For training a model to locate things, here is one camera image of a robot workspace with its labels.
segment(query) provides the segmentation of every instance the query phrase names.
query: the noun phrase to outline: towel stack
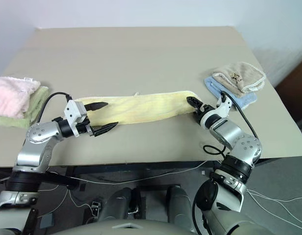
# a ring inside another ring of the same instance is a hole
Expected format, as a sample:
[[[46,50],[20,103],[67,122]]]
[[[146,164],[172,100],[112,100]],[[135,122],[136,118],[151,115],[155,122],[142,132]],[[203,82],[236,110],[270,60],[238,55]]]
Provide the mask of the towel stack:
[[[204,83],[217,98],[221,96],[221,91],[226,91],[241,109],[246,109],[249,104],[256,102],[254,92],[264,87],[265,78],[265,73],[255,66],[237,62],[216,68]]]
[[[32,78],[0,77],[0,125],[29,128],[48,96]]]

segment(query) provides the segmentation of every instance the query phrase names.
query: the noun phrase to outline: green towel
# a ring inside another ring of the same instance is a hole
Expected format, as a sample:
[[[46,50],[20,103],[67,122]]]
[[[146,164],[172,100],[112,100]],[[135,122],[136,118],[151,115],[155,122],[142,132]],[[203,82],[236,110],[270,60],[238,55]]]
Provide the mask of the green towel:
[[[15,126],[28,129],[31,123],[37,118],[44,101],[49,96],[47,87],[39,87],[30,96],[28,111],[24,113],[24,118],[0,117],[0,126]]]

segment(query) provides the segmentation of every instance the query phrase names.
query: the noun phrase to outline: table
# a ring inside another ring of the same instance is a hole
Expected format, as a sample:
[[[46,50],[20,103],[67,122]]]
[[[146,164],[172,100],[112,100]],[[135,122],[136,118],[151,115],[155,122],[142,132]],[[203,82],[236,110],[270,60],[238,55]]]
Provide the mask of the table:
[[[37,29],[3,75],[32,77],[73,98],[195,92],[215,105],[203,79],[213,68],[245,61],[260,68],[232,27],[107,27]],[[267,80],[245,114],[263,145],[262,158],[302,156],[302,134]],[[63,116],[54,97],[42,121]],[[238,112],[229,118],[250,133]],[[0,126],[0,167],[13,166],[26,130]],[[51,165],[100,165],[216,160],[202,146],[221,147],[190,114],[119,125],[99,137],[69,138],[54,149]]]

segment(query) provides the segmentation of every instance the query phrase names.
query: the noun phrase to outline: electrical wire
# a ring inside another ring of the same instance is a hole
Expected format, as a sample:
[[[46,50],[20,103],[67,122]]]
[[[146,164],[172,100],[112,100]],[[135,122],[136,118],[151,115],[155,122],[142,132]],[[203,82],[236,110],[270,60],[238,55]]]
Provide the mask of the electrical wire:
[[[84,203],[84,204],[82,204],[82,205],[77,205],[76,204],[76,202],[73,200],[73,197],[72,197],[72,194],[71,194],[71,191],[69,190],[69,196],[70,196],[70,198],[71,198],[71,200],[72,200],[72,202],[74,203],[74,205],[76,206],[76,207],[78,207],[78,208],[80,208],[80,207],[83,207],[83,206],[87,206],[87,207],[89,207],[90,208],[90,211],[91,211],[91,214],[92,214],[92,216],[93,217],[95,217],[95,215],[93,214],[93,212],[92,212],[92,208],[91,208],[91,206],[89,205],[89,204],[87,204],[87,203]]]
[[[258,192],[256,192],[256,193],[251,193],[251,192],[256,192],[256,191],[254,191],[254,190],[247,190],[247,192],[249,193],[249,194],[252,194],[252,195],[254,195],[254,196],[258,196],[258,197],[261,197],[261,198],[264,198],[264,199],[267,199],[267,200],[270,200],[270,201],[274,201],[274,202],[277,202],[277,203],[279,203],[286,211],[287,211],[287,213],[289,213],[295,220],[297,220],[298,222],[300,222],[300,223],[302,223],[302,221],[300,220],[300,219],[298,219],[297,217],[295,217],[281,202],[279,202],[278,200],[276,200],[276,199],[273,199],[273,198],[270,198],[270,197],[267,197],[267,196],[264,196],[264,195],[262,195],[261,193],[258,193]]]
[[[214,150],[216,150],[217,152],[216,153],[212,153],[208,150],[206,150],[206,148],[212,148]],[[222,155],[223,158],[225,158],[225,150],[226,150],[226,147],[224,146],[224,148],[222,150],[219,150],[217,147],[214,147],[212,145],[208,145],[206,144],[205,146],[203,146],[203,150],[207,153],[207,154],[210,154],[210,155]]]
[[[0,182],[2,182],[2,181],[5,181],[5,180],[8,180],[10,177],[5,177],[5,178],[3,178],[3,179],[0,179]]]
[[[274,213],[272,213],[272,212],[270,212],[270,211],[268,211],[267,209],[265,209],[256,199],[255,199],[255,197],[249,192],[249,191],[247,191],[247,193],[250,195],[250,197],[255,201],[255,203],[258,205],[258,206],[260,206],[264,211],[266,211],[267,213],[269,213],[269,214],[271,214],[271,215],[273,215],[274,217],[276,217],[276,218],[278,218],[278,219],[281,219],[281,220],[283,220],[284,222],[286,222],[286,223],[289,223],[289,224],[291,224],[291,225],[293,225],[293,226],[295,226],[295,227],[297,227],[297,228],[299,228],[299,229],[302,229],[302,227],[300,227],[300,226],[298,226],[298,225],[296,225],[296,224],[294,224],[294,223],[292,223],[292,222],[290,222],[290,221],[288,221],[288,220],[286,220],[286,219],[283,219],[283,218],[281,218],[281,217],[279,217],[278,215],[276,215],[276,214],[274,214]]]
[[[95,217],[94,216],[91,216],[89,219],[87,219],[86,223],[85,224],[88,224],[92,219],[94,219]]]
[[[195,225],[195,229],[196,229],[198,235],[202,235],[202,233],[200,232],[200,229],[198,227],[197,221],[196,221],[196,214],[195,214],[196,197],[197,197],[197,195],[195,196],[194,202],[192,203],[192,209],[191,209],[192,221],[193,221],[193,223]]]
[[[41,217],[43,217],[43,216],[45,216],[45,215],[47,215],[47,214],[50,214],[50,213],[56,211],[56,210],[64,203],[64,201],[65,201],[65,199],[66,199],[66,197],[67,197],[68,191],[69,191],[69,190],[67,189],[67,190],[66,190],[66,193],[65,193],[65,195],[64,195],[64,198],[62,199],[62,201],[59,203],[59,205],[58,205],[55,209],[53,209],[52,211],[50,211],[50,212],[48,212],[48,213],[45,213],[44,215],[38,216],[38,218],[41,218]]]
[[[58,187],[59,187],[59,185],[57,185],[56,187],[51,188],[51,189],[42,189],[42,190],[38,190],[38,192],[49,192],[49,191],[53,191],[53,190],[57,189]]]
[[[167,172],[164,172],[163,174],[160,174],[160,175],[156,175],[156,177],[159,177],[161,175],[166,175],[168,173],[171,173],[171,172],[174,172],[175,169],[173,170],[170,170],[170,171],[167,171]],[[125,183],[127,181],[116,181],[116,180],[108,180],[108,179],[104,179],[103,177],[97,177],[98,180],[103,180],[103,181],[106,181],[106,182],[110,182],[110,183]]]
[[[38,118],[37,118],[37,123],[40,122],[41,117],[42,117],[42,114],[43,114],[43,112],[44,112],[44,109],[45,109],[45,107],[47,106],[49,100],[50,100],[53,96],[55,96],[55,95],[57,95],[57,94],[62,94],[62,95],[64,95],[64,96],[66,97],[66,100],[67,100],[67,101],[71,99],[71,96],[70,96],[69,94],[65,93],[65,92],[55,92],[55,93],[51,94],[51,95],[46,99],[46,101],[44,101],[44,103],[43,103],[43,105],[42,105],[41,111],[40,111],[39,116],[38,116]]]
[[[265,195],[263,195],[263,194],[261,194],[261,193],[255,191],[255,190],[248,189],[248,191],[255,192],[255,193],[257,193],[257,194],[259,194],[259,195],[261,195],[261,196],[263,196],[263,197],[269,198],[268,196],[265,196]],[[281,200],[281,199],[275,199],[275,198],[270,198],[270,199],[273,199],[273,200],[276,200],[276,201],[279,201],[279,202],[292,202],[292,201],[295,201],[295,200],[302,199],[302,197],[294,197],[294,198],[289,199],[289,200]]]
[[[122,185],[122,184],[127,184],[127,183],[138,182],[138,181],[142,181],[142,180],[154,179],[154,178],[158,178],[158,177],[162,177],[162,176],[166,176],[166,175],[173,175],[173,174],[179,174],[179,173],[187,172],[187,171],[189,171],[189,170],[194,170],[194,169],[199,168],[200,166],[202,166],[202,165],[205,164],[206,162],[207,162],[207,161],[204,161],[203,163],[200,163],[198,166],[196,166],[196,167],[194,167],[194,168],[191,168],[191,169],[181,170],[181,171],[177,171],[177,172],[169,172],[169,173],[164,173],[164,174],[161,174],[161,175],[146,177],[146,178],[137,179],[137,180],[123,181],[123,182],[118,182],[118,183],[96,182],[96,181],[84,180],[84,179],[80,179],[80,178],[76,178],[76,177],[70,177],[70,178],[76,179],[76,180],[80,180],[80,181],[84,181],[84,182],[93,183],[93,184],[101,184],[101,185]]]

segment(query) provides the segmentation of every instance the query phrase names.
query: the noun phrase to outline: black cable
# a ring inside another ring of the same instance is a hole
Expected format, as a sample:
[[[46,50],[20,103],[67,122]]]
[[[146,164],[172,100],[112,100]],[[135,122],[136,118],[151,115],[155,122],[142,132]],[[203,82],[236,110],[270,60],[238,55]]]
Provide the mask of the black cable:
[[[231,97],[227,92],[225,91],[221,91],[221,94],[226,95],[235,105],[236,109],[238,110],[238,112],[241,114],[241,116],[243,117],[243,119],[245,120],[245,122],[247,123],[248,127],[250,128],[252,134],[254,135],[254,137],[256,137],[257,139],[259,139],[257,133],[255,132],[254,128],[252,127],[251,123],[248,121],[248,119],[246,118],[245,114],[243,113],[243,111],[241,110],[241,108],[239,107],[239,105],[236,103],[236,101],[233,99],[233,97]],[[216,150],[216,153],[212,153],[208,150],[206,150],[206,148],[212,148],[214,150]],[[217,147],[214,147],[212,145],[208,145],[206,144],[205,146],[203,146],[203,150],[210,155],[222,155],[223,158],[225,158],[225,149],[226,147],[224,146],[224,148],[222,150],[219,150]]]
[[[194,223],[194,225],[195,225],[195,229],[196,229],[196,231],[197,231],[197,233],[198,233],[198,235],[202,235],[202,233],[200,232],[200,229],[199,229],[199,227],[198,227],[198,225],[197,225],[197,221],[196,221],[196,214],[195,214],[195,207],[196,207],[196,197],[197,197],[197,194],[196,194],[196,196],[195,196],[195,199],[194,199],[194,202],[192,203],[192,221],[193,221],[193,223]]]
[[[51,94],[51,95],[46,99],[46,101],[44,101],[44,103],[43,103],[43,105],[42,105],[42,108],[41,108],[41,111],[40,111],[40,113],[39,113],[39,116],[38,116],[38,118],[37,118],[37,122],[40,122],[41,117],[42,117],[42,114],[43,114],[43,112],[44,112],[44,109],[45,109],[45,107],[47,106],[49,100],[50,100],[53,96],[55,96],[55,95],[57,95],[57,94],[62,94],[62,95],[64,95],[64,96],[66,97],[67,102],[68,102],[68,100],[72,99],[72,97],[71,97],[69,94],[65,93],[65,92],[55,92],[55,93]]]
[[[243,119],[245,120],[245,122],[247,123],[248,127],[250,128],[251,132],[253,133],[254,137],[258,138],[257,133],[255,132],[254,128],[252,127],[252,125],[250,124],[250,122],[248,121],[248,119],[246,118],[245,114],[243,113],[243,111],[241,110],[241,108],[239,107],[239,105],[236,103],[236,101],[233,99],[233,97],[231,97],[227,92],[225,91],[221,91],[221,94],[225,94],[235,105],[236,109],[238,110],[238,112],[241,114],[241,116],[243,117]]]
[[[217,152],[216,152],[216,153],[212,153],[212,152],[206,150],[206,148],[212,148],[212,149],[216,150]],[[217,147],[214,147],[214,146],[208,145],[208,144],[206,144],[205,146],[203,146],[203,150],[204,150],[207,154],[210,154],[210,155],[220,155],[220,154],[221,154],[223,158],[225,158],[225,154],[224,154],[225,149],[226,149],[225,146],[224,146],[224,148],[223,148],[222,150],[219,150]]]

